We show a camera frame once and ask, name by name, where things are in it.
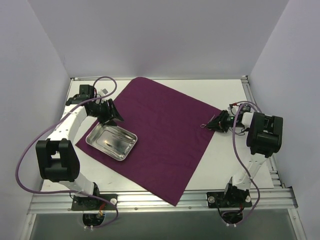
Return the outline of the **purple cloth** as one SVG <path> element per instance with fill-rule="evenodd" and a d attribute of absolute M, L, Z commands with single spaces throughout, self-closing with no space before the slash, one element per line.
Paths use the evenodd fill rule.
<path fill-rule="evenodd" d="M 90 146 L 85 136 L 77 147 L 176 206 L 214 135 L 201 125 L 221 111 L 145 77 L 131 80 L 114 103 L 123 117 L 119 125 L 137 136 L 129 155 L 117 161 Z"/>

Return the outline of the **steel instrument tray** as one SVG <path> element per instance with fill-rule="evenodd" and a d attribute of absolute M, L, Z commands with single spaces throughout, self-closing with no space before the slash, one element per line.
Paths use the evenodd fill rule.
<path fill-rule="evenodd" d="M 91 147 L 121 162 L 138 141 L 138 136 L 120 126 L 101 126 L 99 123 L 85 138 Z"/>

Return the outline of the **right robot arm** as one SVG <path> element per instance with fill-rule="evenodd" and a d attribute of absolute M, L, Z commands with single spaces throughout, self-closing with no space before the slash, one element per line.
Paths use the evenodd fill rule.
<path fill-rule="evenodd" d="M 240 165 L 243 170 L 230 178 L 225 191 L 222 193 L 223 203 L 234 206 L 249 198 L 252 180 L 263 163 L 282 146 L 284 119 L 279 116 L 269 116 L 260 112 L 240 110 L 238 117 L 230 111 L 223 110 L 214 116 L 204 127 L 208 130 L 226 133 L 229 128 L 244 128 L 247 132 L 246 146 L 250 150 L 249 157 Z"/>

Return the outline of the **steel forceps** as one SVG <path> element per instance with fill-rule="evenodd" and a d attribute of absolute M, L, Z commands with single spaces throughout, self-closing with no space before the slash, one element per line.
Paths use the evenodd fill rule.
<path fill-rule="evenodd" d="M 129 142 L 123 140 L 105 140 L 104 143 L 108 148 L 114 149 L 115 151 L 125 151 L 130 145 Z"/>
<path fill-rule="evenodd" d="M 215 118 L 215 115 L 213 115 L 212 118 L 211 118 L 207 123 L 201 124 L 200 127 L 201 127 L 202 129 L 206 128 L 207 125 L 208 125 L 214 118 Z"/>

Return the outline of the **steel surgical scissors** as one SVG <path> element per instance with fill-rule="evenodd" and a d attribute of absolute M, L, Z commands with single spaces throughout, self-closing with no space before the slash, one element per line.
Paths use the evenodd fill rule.
<path fill-rule="evenodd" d="M 121 130 L 118 130 L 116 129 L 114 132 L 113 132 L 114 135 L 117 135 L 121 138 L 124 138 L 124 139 L 131 139 L 131 140 L 134 140 L 135 138 L 129 134 L 127 134 L 126 132 L 123 132 Z"/>

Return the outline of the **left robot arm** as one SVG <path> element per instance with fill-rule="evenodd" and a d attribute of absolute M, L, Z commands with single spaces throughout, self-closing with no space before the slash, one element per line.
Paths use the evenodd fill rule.
<path fill-rule="evenodd" d="M 44 180 L 64 185 L 75 195 L 83 198 L 90 210 L 100 206 L 101 197 L 96 183 L 80 172 L 80 160 L 73 142 L 83 121 L 96 118 L 102 126 L 117 126 L 124 119 L 114 101 L 98 96 L 93 85 L 82 84 L 79 92 L 70 97 L 63 110 L 60 122 L 45 140 L 35 145 L 40 176 Z"/>

